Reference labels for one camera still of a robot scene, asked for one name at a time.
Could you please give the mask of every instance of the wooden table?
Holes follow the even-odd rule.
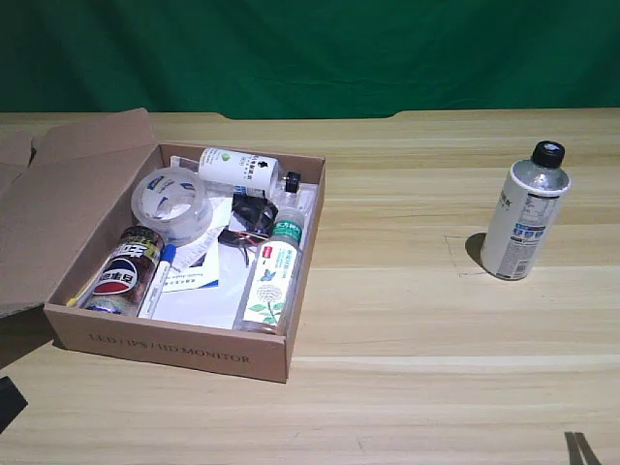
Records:
[[[0,137],[87,116],[4,114]],[[65,352],[41,314],[11,317],[0,375],[30,405],[0,463],[598,463],[570,461],[567,432],[620,463],[620,109],[152,121],[159,140],[326,156],[291,378]],[[574,188],[538,266],[503,282],[465,244],[543,139]]]

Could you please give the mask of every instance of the white bottle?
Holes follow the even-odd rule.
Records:
[[[250,269],[232,329],[279,335],[286,331],[301,263],[304,220],[294,205],[279,206],[271,238],[261,244]]]
[[[235,186],[236,194],[272,200],[281,191],[296,192],[299,174],[284,171],[275,158],[208,147],[198,171],[205,181]]]
[[[480,251],[489,273],[517,280],[532,269],[571,189],[571,179],[560,168],[563,159],[561,144],[543,140],[529,160],[512,165]]]

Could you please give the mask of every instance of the packing tape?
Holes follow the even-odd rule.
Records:
[[[186,168],[150,173],[134,190],[132,210],[141,224],[176,246],[200,237],[211,221],[204,181]]]

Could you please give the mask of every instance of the green curtain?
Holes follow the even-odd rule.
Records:
[[[0,111],[620,106],[620,1],[1,1]]]

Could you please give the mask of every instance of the box flap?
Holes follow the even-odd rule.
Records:
[[[0,197],[30,163],[32,136],[24,131],[0,140]]]
[[[33,166],[117,152],[155,142],[144,108],[52,128],[38,145]]]
[[[0,140],[0,164],[26,168],[30,164],[32,136],[25,131],[15,131]]]
[[[137,174],[161,166],[145,116],[144,110],[119,113],[103,118],[101,128],[88,121],[43,138],[37,163],[0,198],[0,309],[13,313],[47,300],[119,198],[131,195]],[[138,142],[128,127],[137,130]],[[129,223],[131,211],[126,214]]]

